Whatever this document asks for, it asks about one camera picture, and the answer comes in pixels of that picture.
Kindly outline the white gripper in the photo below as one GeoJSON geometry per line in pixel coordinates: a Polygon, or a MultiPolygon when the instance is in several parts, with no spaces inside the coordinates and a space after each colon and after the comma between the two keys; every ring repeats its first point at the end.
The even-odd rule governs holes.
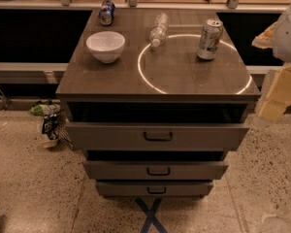
{"type": "Polygon", "coordinates": [[[267,123],[276,122],[291,105],[291,4],[252,41],[258,49],[273,48],[274,57],[288,62],[265,78],[263,93],[257,104],[257,117],[267,123]]]}

